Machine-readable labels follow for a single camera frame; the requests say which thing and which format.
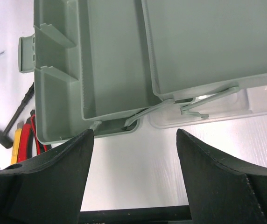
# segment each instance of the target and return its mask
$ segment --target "toolbox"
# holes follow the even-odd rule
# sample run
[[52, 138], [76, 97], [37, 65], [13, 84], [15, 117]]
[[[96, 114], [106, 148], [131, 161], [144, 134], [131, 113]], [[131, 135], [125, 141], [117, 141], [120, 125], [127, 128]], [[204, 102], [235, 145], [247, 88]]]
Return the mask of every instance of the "toolbox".
[[198, 106], [267, 85], [267, 0], [34, 0], [34, 28], [19, 69], [44, 143], [130, 133], [162, 108], [207, 119]]

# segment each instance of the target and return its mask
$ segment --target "white tabletop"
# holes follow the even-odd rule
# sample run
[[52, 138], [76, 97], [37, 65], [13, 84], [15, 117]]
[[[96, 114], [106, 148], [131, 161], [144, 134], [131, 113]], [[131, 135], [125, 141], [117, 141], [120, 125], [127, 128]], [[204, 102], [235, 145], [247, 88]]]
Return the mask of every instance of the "white tabletop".
[[[0, 52], [6, 51], [0, 57], [0, 129], [34, 80], [32, 73], [18, 72], [17, 61], [18, 38], [33, 33], [33, 0], [0, 0]], [[18, 121], [34, 107], [32, 100]], [[267, 116], [183, 128], [224, 152], [267, 167]], [[133, 134], [96, 139], [82, 210], [188, 204], [176, 130], [155, 129], [146, 117]], [[0, 144], [0, 168], [10, 165], [11, 152]]]

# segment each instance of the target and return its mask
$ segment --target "toolbox compartment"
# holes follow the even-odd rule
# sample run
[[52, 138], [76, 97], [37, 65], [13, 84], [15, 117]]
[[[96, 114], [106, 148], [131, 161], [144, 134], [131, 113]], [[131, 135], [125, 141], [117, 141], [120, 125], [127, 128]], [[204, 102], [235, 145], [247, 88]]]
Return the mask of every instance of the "toolbox compartment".
[[267, 0], [35, 0], [34, 27], [19, 68], [45, 143], [130, 133], [169, 104], [203, 118], [190, 109], [267, 85]]

